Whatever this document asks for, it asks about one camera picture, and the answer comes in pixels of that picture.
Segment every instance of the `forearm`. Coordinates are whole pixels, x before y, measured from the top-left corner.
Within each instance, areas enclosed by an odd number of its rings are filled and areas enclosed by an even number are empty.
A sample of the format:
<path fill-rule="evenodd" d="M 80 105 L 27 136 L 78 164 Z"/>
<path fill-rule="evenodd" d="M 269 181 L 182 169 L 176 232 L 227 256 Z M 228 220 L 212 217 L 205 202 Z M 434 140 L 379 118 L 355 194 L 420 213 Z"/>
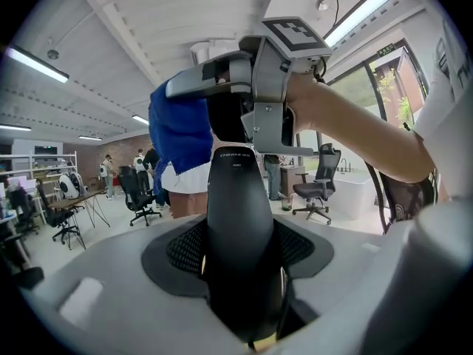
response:
<path fill-rule="evenodd" d="M 388 124 L 323 84 L 313 84 L 294 104 L 296 121 L 304 115 L 310 120 L 301 129 L 330 136 L 396 180 L 423 180 L 434 168 L 414 132 Z"/>

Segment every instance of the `fluorescent light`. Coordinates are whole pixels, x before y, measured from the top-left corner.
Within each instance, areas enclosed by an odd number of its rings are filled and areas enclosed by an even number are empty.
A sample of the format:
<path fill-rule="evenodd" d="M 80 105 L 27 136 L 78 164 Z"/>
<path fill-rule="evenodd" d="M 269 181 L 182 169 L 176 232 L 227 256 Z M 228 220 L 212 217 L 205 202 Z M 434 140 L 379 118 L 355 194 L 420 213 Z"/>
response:
<path fill-rule="evenodd" d="M 102 138 L 96 138 L 96 137 L 86 137 L 85 135 L 79 135 L 80 139 L 90 139 L 91 141 L 102 141 Z"/>
<path fill-rule="evenodd" d="M 0 124 L 0 129 L 22 130 L 23 132 L 31 132 L 31 128 L 30 128 L 30 127 L 27 127 L 27 126 L 18 126 L 18 125 Z"/>
<path fill-rule="evenodd" d="M 329 32 L 329 35 L 325 38 L 325 42 L 330 47 L 345 37 L 349 32 L 355 29 L 364 19 L 368 18 L 375 12 L 381 5 L 385 4 L 389 0 L 366 0 L 359 7 L 357 7 L 348 17 L 342 19 L 340 23 Z"/>
<path fill-rule="evenodd" d="M 143 117 L 140 117 L 139 115 L 133 115 L 132 116 L 136 121 L 143 122 L 146 125 L 149 125 L 148 120 L 145 120 Z"/>
<path fill-rule="evenodd" d="M 69 75 L 51 66 L 50 64 L 42 61 L 40 58 L 36 58 L 33 54 L 19 48 L 19 47 L 8 47 L 6 54 L 22 64 L 26 64 L 28 67 L 34 68 L 35 70 L 42 72 L 51 78 L 66 83 L 69 79 Z"/>

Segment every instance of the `gray mount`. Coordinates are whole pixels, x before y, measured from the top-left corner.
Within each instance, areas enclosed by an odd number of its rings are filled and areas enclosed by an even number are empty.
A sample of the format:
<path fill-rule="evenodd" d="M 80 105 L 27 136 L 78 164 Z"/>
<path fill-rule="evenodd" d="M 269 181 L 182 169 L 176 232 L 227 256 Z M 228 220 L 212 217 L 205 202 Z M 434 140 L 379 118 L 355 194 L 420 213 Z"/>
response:
<path fill-rule="evenodd" d="M 207 98 L 220 93 L 242 96 L 241 122 L 248 141 L 262 154 L 312 156 L 293 146 L 293 127 L 282 143 L 287 83 L 292 72 L 321 70 L 332 51 L 300 18 L 269 18 L 239 42 L 240 51 L 221 55 L 172 78 L 168 98 Z"/>

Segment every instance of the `ceiling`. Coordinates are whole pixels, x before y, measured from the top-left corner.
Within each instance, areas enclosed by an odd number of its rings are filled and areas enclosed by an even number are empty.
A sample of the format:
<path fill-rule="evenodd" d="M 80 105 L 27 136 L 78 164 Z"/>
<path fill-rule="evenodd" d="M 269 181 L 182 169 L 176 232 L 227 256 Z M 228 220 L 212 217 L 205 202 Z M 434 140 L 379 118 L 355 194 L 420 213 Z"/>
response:
<path fill-rule="evenodd" d="M 31 126 L 0 137 L 105 141 L 146 132 L 150 93 L 193 65 L 190 47 L 235 41 L 263 17 L 301 16 L 324 35 L 335 0 L 41 0 L 13 43 L 69 74 L 59 83 L 9 58 L 0 75 L 0 122 Z M 359 0 L 339 0 L 341 18 Z M 57 50 L 51 60 L 48 50 Z"/>

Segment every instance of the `exit sign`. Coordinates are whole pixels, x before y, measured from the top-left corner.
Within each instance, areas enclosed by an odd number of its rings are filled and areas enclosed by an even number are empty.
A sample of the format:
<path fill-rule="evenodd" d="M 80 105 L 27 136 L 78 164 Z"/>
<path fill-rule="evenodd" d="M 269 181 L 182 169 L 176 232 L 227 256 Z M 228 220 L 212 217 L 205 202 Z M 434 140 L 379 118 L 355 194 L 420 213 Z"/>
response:
<path fill-rule="evenodd" d="M 383 47 L 381 50 L 378 50 L 378 56 L 382 57 L 389 53 L 392 53 L 396 48 L 393 44 L 388 44 L 387 46 Z"/>

